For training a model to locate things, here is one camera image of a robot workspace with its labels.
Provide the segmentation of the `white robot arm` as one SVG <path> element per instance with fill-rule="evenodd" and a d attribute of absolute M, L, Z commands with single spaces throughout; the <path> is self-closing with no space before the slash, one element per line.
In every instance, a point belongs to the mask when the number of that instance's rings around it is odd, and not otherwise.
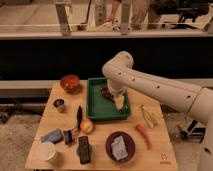
<path fill-rule="evenodd" d="M 111 94 L 130 87 L 182 112 L 206 126 L 197 171 L 213 171 L 213 90 L 133 69 L 130 53 L 121 51 L 102 67 Z"/>

